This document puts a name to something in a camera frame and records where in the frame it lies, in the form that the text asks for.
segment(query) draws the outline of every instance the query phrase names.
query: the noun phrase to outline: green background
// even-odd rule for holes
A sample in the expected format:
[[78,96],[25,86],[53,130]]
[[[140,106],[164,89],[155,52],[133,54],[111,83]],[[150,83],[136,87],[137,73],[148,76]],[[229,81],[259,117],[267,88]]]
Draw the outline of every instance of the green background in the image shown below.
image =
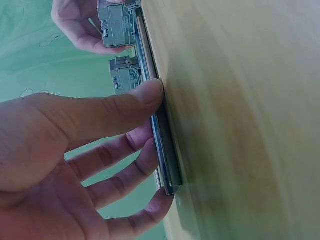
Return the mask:
[[[51,7],[52,0],[0,1],[0,102],[43,91],[77,98],[114,94],[109,60],[116,56],[77,50],[52,22]],[[77,149],[66,157],[99,143]],[[128,157],[84,185],[111,177],[136,157]],[[156,184],[150,177],[129,196],[99,212],[105,219],[129,216],[142,210],[155,192]],[[137,239],[167,239],[163,223]]]

